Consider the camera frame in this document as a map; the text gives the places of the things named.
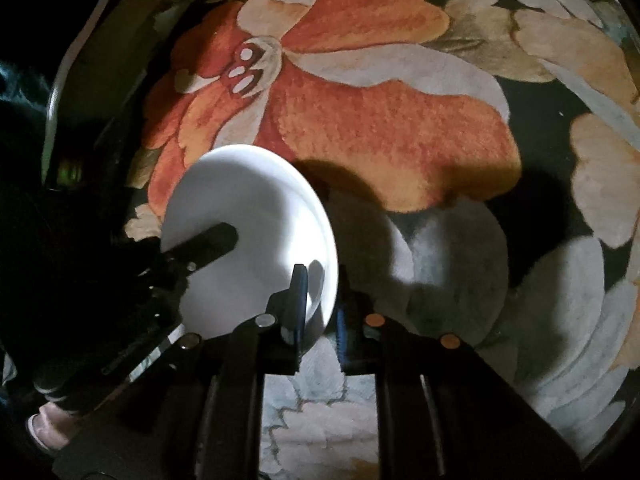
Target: floral rug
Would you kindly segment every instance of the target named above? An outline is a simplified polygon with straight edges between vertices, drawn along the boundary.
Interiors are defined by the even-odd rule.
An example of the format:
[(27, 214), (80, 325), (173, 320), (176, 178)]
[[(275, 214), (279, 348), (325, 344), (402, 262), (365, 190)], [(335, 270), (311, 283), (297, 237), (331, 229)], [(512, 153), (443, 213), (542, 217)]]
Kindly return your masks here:
[[(145, 102), (132, 237), (255, 144), (318, 190), (376, 310), (455, 332), (581, 458), (640, 365), (635, 32), (615, 0), (210, 0)], [(266, 380), (260, 469), (377, 477), (373, 379), (322, 337)]]

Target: copper screw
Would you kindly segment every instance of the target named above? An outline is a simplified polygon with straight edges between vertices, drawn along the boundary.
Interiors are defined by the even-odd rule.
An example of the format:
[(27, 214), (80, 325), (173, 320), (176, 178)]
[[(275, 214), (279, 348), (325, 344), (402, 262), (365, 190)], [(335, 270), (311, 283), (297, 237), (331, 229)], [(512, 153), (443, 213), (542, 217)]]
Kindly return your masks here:
[(440, 338), (440, 344), (447, 350), (460, 348), (460, 339), (455, 334), (445, 334)]
[(369, 314), (364, 319), (364, 322), (367, 324), (367, 326), (370, 326), (372, 328), (379, 328), (384, 325), (385, 317), (381, 316), (380, 314)]

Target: screw head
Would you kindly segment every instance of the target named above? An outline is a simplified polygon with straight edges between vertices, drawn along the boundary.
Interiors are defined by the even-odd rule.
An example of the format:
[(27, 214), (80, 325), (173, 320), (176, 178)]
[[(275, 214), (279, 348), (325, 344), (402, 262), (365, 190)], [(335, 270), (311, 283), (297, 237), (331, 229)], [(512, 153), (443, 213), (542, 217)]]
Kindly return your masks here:
[(372, 328), (379, 328), (384, 325), (385, 317), (382, 314), (369, 314), (365, 317), (364, 322)]
[(200, 344), (201, 340), (202, 338), (198, 334), (189, 332), (178, 339), (177, 343), (183, 350), (192, 350)]
[(258, 314), (255, 323), (260, 328), (267, 328), (276, 323), (276, 317), (273, 314)]
[(440, 344), (447, 350), (460, 348), (460, 339), (455, 334), (445, 334), (440, 338)]

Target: orange flower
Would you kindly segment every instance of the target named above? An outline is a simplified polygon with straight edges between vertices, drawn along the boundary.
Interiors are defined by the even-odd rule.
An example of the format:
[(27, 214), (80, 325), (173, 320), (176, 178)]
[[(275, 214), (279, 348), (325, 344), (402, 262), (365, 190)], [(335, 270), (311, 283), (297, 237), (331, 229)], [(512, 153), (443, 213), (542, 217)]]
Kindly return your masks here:
[(162, 148), (152, 210), (212, 147), (257, 144), (330, 186), (394, 211), (520, 176), (495, 79), (419, 43), (448, 17), (424, 0), (247, 0), (212, 10), (177, 41), (148, 95), (143, 147)]

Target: metal screw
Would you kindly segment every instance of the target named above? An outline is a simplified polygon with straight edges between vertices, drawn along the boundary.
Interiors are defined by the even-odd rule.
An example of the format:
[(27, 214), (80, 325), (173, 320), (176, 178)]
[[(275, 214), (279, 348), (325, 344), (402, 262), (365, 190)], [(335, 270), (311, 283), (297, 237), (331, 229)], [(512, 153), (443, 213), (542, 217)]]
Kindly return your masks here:
[(255, 323), (260, 328), (267, 328), (276, 322), (276, 317), (273, 314), (259, 314), (255, 317)]
[(191, 350), (200, 344), (202, 338), (193, 332), (189, 332), (178, 339), (178, 346), (183, 350)]

